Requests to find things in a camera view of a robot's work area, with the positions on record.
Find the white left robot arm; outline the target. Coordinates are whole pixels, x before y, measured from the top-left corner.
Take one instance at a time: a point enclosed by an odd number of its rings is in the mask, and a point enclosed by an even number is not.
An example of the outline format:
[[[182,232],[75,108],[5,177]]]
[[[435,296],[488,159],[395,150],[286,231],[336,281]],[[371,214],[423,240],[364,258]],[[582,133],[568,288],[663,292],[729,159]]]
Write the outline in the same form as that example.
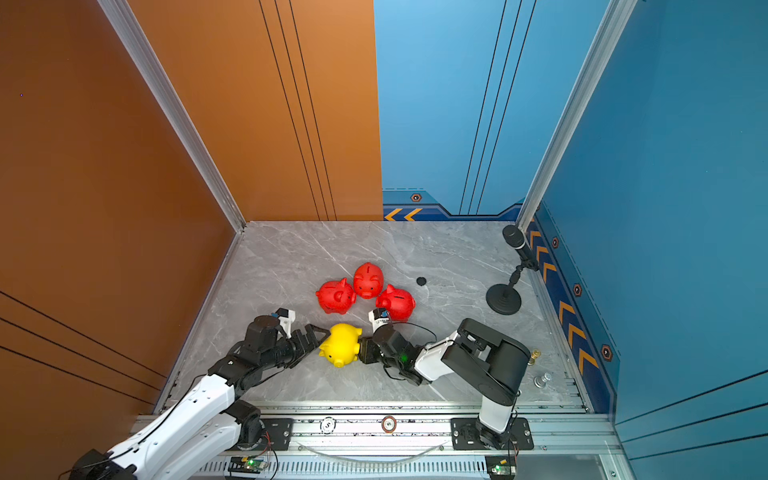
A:
[[[236,342],[169,410],[101,453],[90,450],[65,472],[68,479],[188,479],[231,448],[269,446],[261,411],[243,395],[297,366],[330,336],[280,308],[256,317]]]

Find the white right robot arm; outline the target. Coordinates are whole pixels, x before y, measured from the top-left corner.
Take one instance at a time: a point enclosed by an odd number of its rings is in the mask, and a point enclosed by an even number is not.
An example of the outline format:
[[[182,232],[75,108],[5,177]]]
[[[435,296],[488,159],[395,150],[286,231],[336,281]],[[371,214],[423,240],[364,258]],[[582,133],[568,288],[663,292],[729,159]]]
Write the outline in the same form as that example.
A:
[[[493,449],[517,443],[513,410],[532,352],[520,341],[466,318],[443,340],[416,345],[387,323],[360,339],[359,360],[380,364],[395,380],[415,386],[455,374],[481,395],[475,422],[480,442]]]

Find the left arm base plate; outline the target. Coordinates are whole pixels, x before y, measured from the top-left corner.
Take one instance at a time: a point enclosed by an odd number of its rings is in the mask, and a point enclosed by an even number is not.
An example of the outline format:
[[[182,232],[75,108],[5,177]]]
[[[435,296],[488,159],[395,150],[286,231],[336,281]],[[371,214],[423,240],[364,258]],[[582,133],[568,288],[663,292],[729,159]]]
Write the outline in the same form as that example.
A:
[[[260,418],[248,420],[241,426],[240,436],[228,450],[262,451],[269,448],[287,451],[293,433],[291,418]]]

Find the yellow piggy bank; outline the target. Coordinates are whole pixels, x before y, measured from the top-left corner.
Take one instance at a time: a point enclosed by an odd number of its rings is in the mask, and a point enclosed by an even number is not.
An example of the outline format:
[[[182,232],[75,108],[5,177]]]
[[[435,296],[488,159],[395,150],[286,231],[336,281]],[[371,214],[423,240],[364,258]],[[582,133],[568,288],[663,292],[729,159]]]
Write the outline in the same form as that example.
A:
[[[339,323],[330,329],[330,336],[320,345],[319,356],[334,367],[343,368],[359,358],[361,328]]]

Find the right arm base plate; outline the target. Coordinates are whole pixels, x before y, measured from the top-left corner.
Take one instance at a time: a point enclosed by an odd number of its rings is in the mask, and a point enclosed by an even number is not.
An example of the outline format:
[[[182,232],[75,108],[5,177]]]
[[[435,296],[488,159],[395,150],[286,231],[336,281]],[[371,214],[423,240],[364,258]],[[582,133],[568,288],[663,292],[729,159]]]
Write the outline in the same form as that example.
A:
[[[455,450],[513,450],[534,449],[533,434],[523,417],[512,418],[502,433],[497,433],[476,418],[459,417],[450,420],[452,445]]]

